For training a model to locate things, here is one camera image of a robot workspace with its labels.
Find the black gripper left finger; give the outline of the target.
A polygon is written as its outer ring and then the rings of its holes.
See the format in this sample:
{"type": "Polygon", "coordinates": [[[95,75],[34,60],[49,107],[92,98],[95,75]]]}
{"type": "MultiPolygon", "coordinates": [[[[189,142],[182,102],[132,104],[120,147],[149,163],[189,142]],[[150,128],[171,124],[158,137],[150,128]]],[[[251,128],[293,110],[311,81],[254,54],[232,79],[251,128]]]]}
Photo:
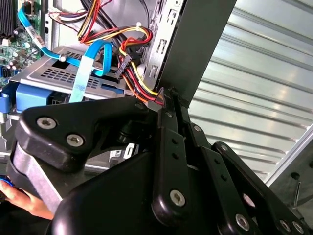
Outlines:
{"type": "Polygon", "coordinates": [[[55,215],[79,185],[130,158],[150,154],[155,161],[155,218],[187,220],[188,166],[173,93],[164,91],[155,99],[157,111],[134,97],[25,110],[10,158],[13,187],[43,200],[55,215]]]}

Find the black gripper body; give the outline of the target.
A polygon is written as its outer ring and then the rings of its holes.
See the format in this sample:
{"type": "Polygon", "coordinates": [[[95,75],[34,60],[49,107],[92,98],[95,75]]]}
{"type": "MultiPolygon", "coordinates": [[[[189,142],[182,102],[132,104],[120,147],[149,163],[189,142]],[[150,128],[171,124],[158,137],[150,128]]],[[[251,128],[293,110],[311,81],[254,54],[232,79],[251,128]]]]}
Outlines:
{"type": "Polygon", "coordinates": [[[60,203],[49,235],[216,235],[212,195],[198,170],[188,169],[192,212],[176,228],[152,211],[154,158],[133,157],[73,189],[60,203]]]}

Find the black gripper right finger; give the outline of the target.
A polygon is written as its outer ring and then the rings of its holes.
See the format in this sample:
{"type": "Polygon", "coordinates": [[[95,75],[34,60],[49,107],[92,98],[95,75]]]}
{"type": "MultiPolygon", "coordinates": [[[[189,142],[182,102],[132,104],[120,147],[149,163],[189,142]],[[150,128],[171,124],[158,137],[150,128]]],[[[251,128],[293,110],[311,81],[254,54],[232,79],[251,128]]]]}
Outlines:
{"type": "Polygon", "coordinates": [[[187,162],[200,171],[200,188],[220,235],[308,235],[310,229],[225,143],[210,144],[192,123],[185,101],[172,94],[187,162]]]}

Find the person's hand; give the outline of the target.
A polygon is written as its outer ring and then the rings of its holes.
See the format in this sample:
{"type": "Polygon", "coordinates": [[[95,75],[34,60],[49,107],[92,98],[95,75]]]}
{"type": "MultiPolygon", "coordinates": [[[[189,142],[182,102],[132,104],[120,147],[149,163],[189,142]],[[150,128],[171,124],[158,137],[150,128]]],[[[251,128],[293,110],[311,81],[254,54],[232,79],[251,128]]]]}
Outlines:
{"type": "Polygon", "coordinates": [[[4,181],[0,182],[0,190],[8,202],[26,210],[31,215],[47,220],[53,219],[54,214],[48,209],[44,201],[31,193],[23,189],[16,189],[4,181]]]}

